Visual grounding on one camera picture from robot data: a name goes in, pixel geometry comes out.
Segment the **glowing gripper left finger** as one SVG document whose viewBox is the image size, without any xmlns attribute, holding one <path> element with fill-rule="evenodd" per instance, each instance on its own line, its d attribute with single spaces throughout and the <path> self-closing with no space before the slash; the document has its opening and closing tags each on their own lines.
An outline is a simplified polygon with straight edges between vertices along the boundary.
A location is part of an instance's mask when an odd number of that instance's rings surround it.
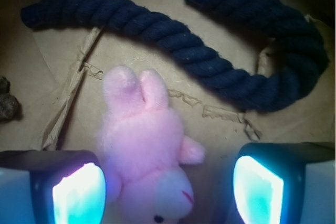
<svg viewBox="0 0 336 224">
<path fill-rule="evenodd" d="M 1 223 L 101 223 L 105 205 L 93 152 L 1 152 Z"/>
</svg>

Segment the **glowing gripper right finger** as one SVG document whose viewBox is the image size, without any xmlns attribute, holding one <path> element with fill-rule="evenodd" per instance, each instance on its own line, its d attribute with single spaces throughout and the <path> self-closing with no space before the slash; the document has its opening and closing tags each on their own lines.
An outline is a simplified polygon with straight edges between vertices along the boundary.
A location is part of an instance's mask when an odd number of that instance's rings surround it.
<svg viewBox="0 0 336 224">
<path fill-rule="evenodd" d="M 233 191 L 243 223 L 335 223 L 335 144 L 246 144 Z"/>
</svg>

